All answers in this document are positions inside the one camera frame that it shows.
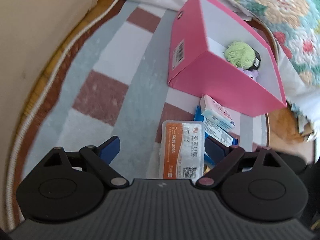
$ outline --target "open pink box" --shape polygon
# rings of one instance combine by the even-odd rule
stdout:
[[[225,60],[232,41],[259,52],[255,82]],[[188,0],[172,26],[169,86],[249,116],[286,107],[284,89],[270,46],[238,15],[217,0]]]

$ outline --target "beige wall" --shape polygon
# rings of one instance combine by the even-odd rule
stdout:
[[[0,226],[12,134],[51,55],[97,0],[0,0]]]

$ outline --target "blue wet wipe package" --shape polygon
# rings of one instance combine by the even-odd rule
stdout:
[[[218,125],[201,115],[201,109],[199,106],[197,106],[194,121],[204,122],[205,138],[211,136],[227,147],[229,147],[230,145],[238,145],[237,139],[233,138]],[[215,162],[206,154],[206,152],[204,153],[204,161],[213,166],[216,165]]]

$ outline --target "floral quilt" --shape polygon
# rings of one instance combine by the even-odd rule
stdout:
[[[320,86],[320,0],[235,0],[272,31],[300,78]]]

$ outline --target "wooden surface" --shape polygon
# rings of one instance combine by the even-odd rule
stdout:
[[[113,1],[114,0],[98,0],[97,6],[84,17],[84,19],[76,26],[76,28],[74,28],[74,30],[52,56],[43,73],[39,77],[39,80],[31,92],[29,99],[27,100],[26,107],[21,116],[19,128],[38,100],[66,46],[78,32],[80,32],[91,21],[106,11]],[[307,160],[313,158],[314,143],[303,142],[303,137],[299,135],[297,130],[296,119],[288,108],[269,113],[269,122],[269,138],[270,146],[272,148],[291,153],[298,153],[299,155],[305,156]]]

